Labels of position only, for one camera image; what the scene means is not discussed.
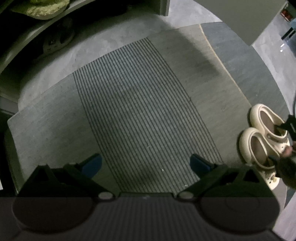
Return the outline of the person's hand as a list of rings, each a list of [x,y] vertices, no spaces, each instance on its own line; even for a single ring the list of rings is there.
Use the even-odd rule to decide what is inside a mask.
[[[292,156],[296,151],[296,142],[293,142],[293,144],[291,146],[286,146],[284,152],[283,152],[283,156],[286,157],[290,157]]]

